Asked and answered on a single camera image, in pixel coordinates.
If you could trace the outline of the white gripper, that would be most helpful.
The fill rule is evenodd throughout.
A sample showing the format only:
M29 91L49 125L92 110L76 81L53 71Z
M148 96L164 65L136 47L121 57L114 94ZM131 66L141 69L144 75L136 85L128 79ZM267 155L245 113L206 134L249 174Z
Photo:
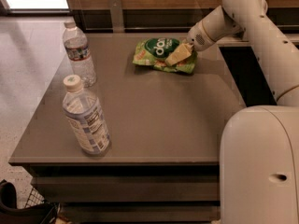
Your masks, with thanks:
M192 55L193 49L196 51L204 51L215 44L201 21L197 22L187 34L187 42L181 43L166 59L167 66L173 66Z

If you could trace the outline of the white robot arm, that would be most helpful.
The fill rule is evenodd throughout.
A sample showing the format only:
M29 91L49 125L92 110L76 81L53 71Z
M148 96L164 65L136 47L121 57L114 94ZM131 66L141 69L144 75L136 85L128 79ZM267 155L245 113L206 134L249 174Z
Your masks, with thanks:
M203 51L244 33L276 101L247 107L227 122L220 147L221 217L214 224L299 224L299 49L267 9L265 0L222 0L185 40Z

